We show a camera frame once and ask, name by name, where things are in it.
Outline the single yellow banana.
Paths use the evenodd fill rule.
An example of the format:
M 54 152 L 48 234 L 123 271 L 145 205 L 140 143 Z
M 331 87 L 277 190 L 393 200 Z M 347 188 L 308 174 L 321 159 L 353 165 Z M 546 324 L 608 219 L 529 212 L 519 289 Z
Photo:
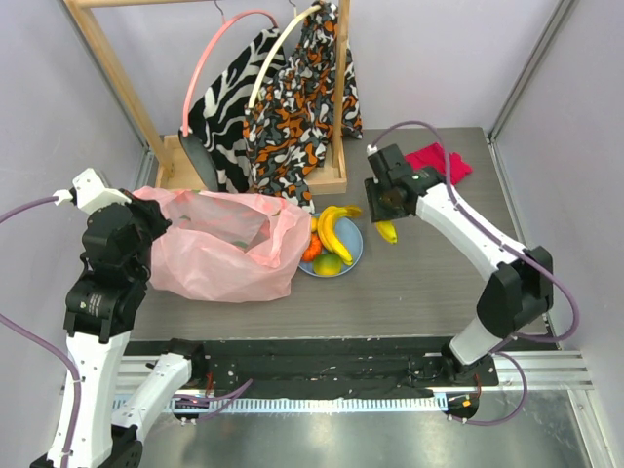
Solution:
M 379 221 L 375 224 L 375 228 L 381 238 L 389 244 L 398 243 L 398 233 L 395 225 L 390 220 Z

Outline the yellow banana bunch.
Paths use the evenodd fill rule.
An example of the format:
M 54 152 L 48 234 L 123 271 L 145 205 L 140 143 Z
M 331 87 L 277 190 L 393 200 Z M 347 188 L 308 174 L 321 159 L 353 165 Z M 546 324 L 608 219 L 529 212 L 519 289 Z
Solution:
M 339 255 L 343 263 L 346 265 L 352 264 L 353 257 L 337 238 L 335 225 L 341 218 L 349 217 L 353 221 L 353 218 L 360 217 L 362 213 L 363 211 L 360 207 L 356 205 L 346 205 L 329 206 L 319 215 L 317 234 L 323 243 L 323 247 L 328 253 Z

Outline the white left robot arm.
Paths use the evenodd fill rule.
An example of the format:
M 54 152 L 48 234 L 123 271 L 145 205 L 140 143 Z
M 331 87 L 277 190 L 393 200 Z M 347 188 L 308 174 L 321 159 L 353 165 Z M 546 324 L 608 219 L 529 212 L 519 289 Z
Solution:
M 147 434 L 175 392 L 208 375 L 204 346 L 173 338 L 127 404 L 114 409 L 117 374 L 150 278 L 151 247 L 171 223 L 153 200 L 123 191 L 90 210 L 83 270 L 65 299 L 71 369 L 58 429 L 35 467 L 137 467 Z

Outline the pink peach plastic bag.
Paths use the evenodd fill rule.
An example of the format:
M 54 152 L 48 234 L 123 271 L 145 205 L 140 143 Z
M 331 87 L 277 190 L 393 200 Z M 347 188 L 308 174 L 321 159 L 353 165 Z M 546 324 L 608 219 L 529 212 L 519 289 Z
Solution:
M 311 235 L 311 216 L 282 198 L 144 186 L 171 221 L 151 250 L 151 286 L 192 300 L 286 297 Z

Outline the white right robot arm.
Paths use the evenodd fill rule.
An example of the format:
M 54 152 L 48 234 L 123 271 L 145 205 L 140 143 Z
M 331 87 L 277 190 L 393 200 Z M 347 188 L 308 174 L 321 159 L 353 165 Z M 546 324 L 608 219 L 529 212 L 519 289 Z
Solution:
M 440 371 L 460 385 L 488 352 L 553 306 L 548 274 L 553 258 L 509 238 L 472 207 L 432 167 L 415 170 L 395 144 L 369 146 L 372 176 L 365 181 L 370 219 L 379 224 L 414 215 L 442 233 L 474 265 L 486 285 L 476 316 L 442 348 Z

